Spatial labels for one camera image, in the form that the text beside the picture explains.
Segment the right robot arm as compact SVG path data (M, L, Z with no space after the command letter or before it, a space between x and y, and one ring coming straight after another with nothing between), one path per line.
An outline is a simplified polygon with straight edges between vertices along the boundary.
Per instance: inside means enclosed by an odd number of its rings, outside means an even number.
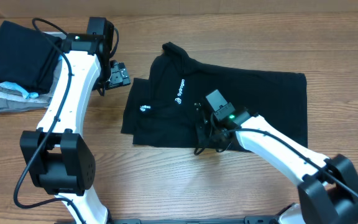
M232 103L195 103L199 143L236 141L280 171L297 188L299 201L276 215L246 223L358 223L358 173L342 154L329 158L309 150L271 126L264 117Z

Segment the black polo shirt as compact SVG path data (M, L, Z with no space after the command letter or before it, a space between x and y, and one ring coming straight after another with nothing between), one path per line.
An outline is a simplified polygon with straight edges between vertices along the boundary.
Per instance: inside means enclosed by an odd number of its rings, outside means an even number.
M133 143L154 147L196 147L197 131L209 135L210 114L196 104L214 90L235 108L257 112L275 129L308 145L306 77L302 73L220 67L196 61L168 42L152 63L148 79L136 78L129 92L121 132Z

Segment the black folded garment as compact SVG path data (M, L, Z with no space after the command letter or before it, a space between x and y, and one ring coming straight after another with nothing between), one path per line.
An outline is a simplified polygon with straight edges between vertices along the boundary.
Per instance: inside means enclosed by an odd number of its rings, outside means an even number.
M28 92L46 94L60 54L52 47L62 39L4 21L0 26L0 83L16 83Z

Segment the grey folded garment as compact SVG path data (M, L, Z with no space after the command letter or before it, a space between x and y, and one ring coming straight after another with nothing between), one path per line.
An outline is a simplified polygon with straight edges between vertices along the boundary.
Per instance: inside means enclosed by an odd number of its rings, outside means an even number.
M23 97L21 95L16 95L16 97L14 97L14 95L5 95L4 92L0 89L0 113L23 112L47 108L51 102L52 97L42 98L44 100L41 102L19 101L23 100Z

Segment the light blue cloth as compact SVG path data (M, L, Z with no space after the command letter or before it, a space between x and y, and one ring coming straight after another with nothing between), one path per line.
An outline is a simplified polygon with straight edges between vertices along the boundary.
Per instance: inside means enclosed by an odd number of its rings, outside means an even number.
M60 73L62 70L62 61L63 61L63 57L59 56L58 64L55 67L55 70L53 72L52 86L50 87L50 91L46 94L38 94L36 92L29 92L29 91L25 90L23 87L21 87L20 85L18 85L16 83L12 83L12 82L0 83L0 89L1 89L1 91L4 92L5 95L14 95L14 97L16 97L16 95L17 96L21 95L23 97L23 100L19 100L19 101L41 102L44 100L42 98L46 98L46 97L51 98L53 96L56 85L58 83L58 79L60 78Z

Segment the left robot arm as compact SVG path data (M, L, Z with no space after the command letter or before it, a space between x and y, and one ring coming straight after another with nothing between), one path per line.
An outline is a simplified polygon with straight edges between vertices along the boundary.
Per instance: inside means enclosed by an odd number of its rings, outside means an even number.
M109 87L111 34L68 34L63 41L59 79L49 107L35 131L24 131L20 147L36 187L53 195L75 223L112 223L110 211L93 187L96 161L83 139L90 94Z

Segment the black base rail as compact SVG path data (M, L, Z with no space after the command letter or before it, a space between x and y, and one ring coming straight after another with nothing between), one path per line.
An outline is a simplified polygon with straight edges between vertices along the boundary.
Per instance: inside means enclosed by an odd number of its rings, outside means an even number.
M183 219L183 220L140 220L117 219L113 224L279 224L275 215L246 216L244 218L212 218L212 219Z

